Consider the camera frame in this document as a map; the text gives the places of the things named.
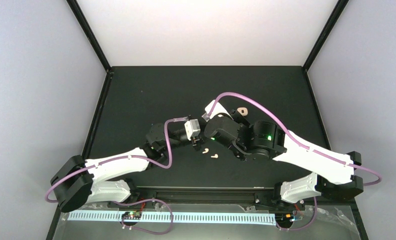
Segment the small beige square case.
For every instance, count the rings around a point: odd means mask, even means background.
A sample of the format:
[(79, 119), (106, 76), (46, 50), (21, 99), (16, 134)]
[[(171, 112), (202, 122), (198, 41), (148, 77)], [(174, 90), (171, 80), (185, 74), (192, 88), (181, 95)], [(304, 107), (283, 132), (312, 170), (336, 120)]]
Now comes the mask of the small beige square case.
[(249, 111), (246, 107), (238, 107), (236, 110), (243, 117), (246, 117), (249, 114)]

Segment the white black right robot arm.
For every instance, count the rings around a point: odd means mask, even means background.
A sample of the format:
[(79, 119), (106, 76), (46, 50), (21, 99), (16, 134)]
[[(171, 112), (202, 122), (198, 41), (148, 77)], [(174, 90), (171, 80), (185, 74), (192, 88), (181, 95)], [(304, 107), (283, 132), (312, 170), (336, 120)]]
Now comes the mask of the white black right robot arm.
[(298, 166), (309, 175), (293, 181), (278, 182), (271, 204), (279, 210), (300, 200), (322, 196), (348, 201), (364, 191), (363, 179), (355, 175), (361, 154), (335, 153), (294, 133), (287, 135), (273, 122), (259, 120), (250, 124), (241, 114), (203, 114), (203, 134), (229, 149), (241, 161), (274, 160)]

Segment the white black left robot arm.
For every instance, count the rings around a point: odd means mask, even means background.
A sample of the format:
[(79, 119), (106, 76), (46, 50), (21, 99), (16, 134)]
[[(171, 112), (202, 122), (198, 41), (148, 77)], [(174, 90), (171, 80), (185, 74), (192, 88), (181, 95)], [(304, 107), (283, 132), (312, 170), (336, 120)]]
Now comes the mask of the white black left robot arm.
[(204, 129), (205, 124), (197, 119), (169, 119), (154, 125), (145, 144), (130, 151), (95, 159), (72, 156), (51, 178), (45, 201), (56, 203), (62, 213), (95, 202), (123, 203), (132, 195), (133, 187), (119, 177), (152, 167), (170, 169), (174, 148), (188, 145), (197, 148)]

